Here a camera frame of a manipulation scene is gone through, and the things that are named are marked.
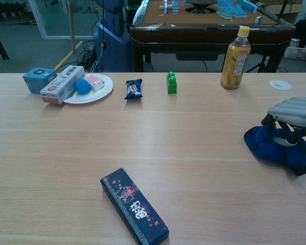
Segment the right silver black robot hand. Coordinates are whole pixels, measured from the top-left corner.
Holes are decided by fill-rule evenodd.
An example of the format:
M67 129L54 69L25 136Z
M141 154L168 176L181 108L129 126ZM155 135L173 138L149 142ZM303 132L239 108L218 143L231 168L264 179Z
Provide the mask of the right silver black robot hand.
M275 122L287 131L291 126L294 131L287 138L277 136L273 141L286 147L297 145L306 136L306 97L292 97L269 108L261 124L273 126Z

